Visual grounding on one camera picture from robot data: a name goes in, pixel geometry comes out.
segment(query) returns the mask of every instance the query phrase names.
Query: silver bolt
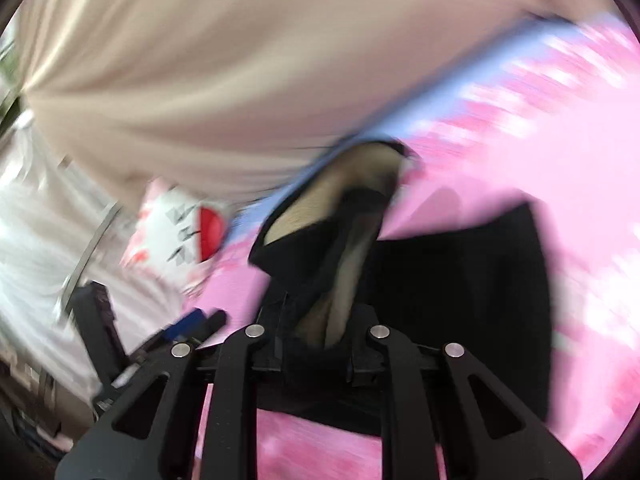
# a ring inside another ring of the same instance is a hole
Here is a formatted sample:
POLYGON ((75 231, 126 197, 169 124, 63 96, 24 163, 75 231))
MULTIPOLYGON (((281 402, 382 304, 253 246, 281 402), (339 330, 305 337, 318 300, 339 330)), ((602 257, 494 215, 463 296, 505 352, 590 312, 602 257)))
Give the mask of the silver bolt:
POLYGON ((187 343, 178 343, 171 348, 171 355, 174 357, 187 357, 191 353, 191 347, 187 343))
POLYGON ((98 402, 96 402, 96 405, 98 406, 98 408, 100 408, 104 412, 106 412, 111 407, 112 404, 113 404, 113 401, 111 399, 99 400, 98 402))
POLYGON ((444 351, 449 357, 462 357, 465 354, 465 348, 459 343, 447 344, 444 351))
POLYGON ((244 333, 247 334, 248 337, 260 337, 264 334, 264 327, 262 325, 249 325, 244 329, 244 333))
POLYGON ((388 327, 384 325, 372 326, 369 329, 369 332, 371 332, 371 335, 376 339, 384 339, 385 337, 389 337, 389 334, 391 334, 391 330, 389 330, 388 327))

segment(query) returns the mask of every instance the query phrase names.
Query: tan fabric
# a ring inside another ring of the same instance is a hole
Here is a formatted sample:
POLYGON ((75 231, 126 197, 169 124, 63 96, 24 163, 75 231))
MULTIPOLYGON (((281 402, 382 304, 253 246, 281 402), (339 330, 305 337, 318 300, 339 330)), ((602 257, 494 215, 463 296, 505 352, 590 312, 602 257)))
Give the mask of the tan fabric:
POLYGON ((136 207, 152 176, 243 203, 527 12, 610 0, 26 0, 24 91, 136 207))
MULTIPOLYGON (((349 189, 364 187, 386 192, 390 198, 392 189, 385 188, 398 180, 403 160, 398 151, 378 142, 342 152, 278 216, 264 235, 265 245, 328 218, 349 189)), ((342 338, 364 259, 378 234, 380 221, 382 212, 379 217, 371 214, 351 225, 331 294, 321 298, 295 329, 309 345, 332 346, 342 338)))

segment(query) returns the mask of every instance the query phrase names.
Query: green plant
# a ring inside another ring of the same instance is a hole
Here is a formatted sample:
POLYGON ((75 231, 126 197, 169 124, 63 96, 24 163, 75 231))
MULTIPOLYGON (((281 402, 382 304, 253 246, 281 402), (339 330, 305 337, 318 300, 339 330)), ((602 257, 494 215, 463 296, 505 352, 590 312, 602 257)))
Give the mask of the green plant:
POLYGON ((9 109, 9 106, 11 106, 11 103, 14 101, 14 98, 12 97, 11 94, 7 95, 7 97, 4 98, 4 100, 0 103, 0 118, 3 118, 4 115, 6 114, 6 111, 9 109))
POLYGON ((10 106, 0 116, 0 137, 2 137, 4 133, 9 129, 9 127, 11 127, 11 125, 14 124, 15 120, 18 118, 18 116, 20 115, 20 112, 22 111, 22 103, 20 102, 20 96, 12 99, 13 101, 10 103, 10 106))
POLYGON ((14 88, 18 83, 18 53, 14 44, 9 44, 0 52, 0 75, 14 88))

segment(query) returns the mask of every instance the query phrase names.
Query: pink cloth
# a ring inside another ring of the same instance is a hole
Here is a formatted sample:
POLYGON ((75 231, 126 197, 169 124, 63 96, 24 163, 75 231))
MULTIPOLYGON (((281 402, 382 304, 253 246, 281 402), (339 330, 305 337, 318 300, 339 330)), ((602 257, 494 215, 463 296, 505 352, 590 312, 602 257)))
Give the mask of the pink cloth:
MULTIPOLYGON (((547 46, 542 60, 467 88, 450 118, 415 123, 403 140, 423 164, 382 235, 473 225, 539 199, 557 311, 550 428, 587 476, 640 400, 640 46, 617 25, 547 46)), ((251 321, 266 283, 246 262, 254 237, 222 251, 199 302, 230 313, 223 336, 251 321)), ((262 480, 377 479, 380 443, 260 412, 258 469, 262 480)))

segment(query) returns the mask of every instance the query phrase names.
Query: black clamp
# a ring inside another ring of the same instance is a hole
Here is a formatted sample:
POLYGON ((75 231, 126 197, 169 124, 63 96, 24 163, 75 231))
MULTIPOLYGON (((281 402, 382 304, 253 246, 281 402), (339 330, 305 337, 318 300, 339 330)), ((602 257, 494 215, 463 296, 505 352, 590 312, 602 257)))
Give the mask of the black clamp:
MULTIPOLYGON (((417 346, 378 325, 365 305, 355 306, 353 316, 345 386, 354 394, 382 393, 383 480, 438 480, 436 443, 449 479, 582 478, 575 458, 462 346, 417 346)), ((225 318, 217 312, 207 319, 197 341, 225 318)), ((253 324, 222 345, 196 349, 199 343, 182 338, 150 352, 62 460, 56 479, 190 478, 206 388, 215 383, 200 478, 255 480, 258 394, 287 399, 274 334, 269 326, 253 324)))

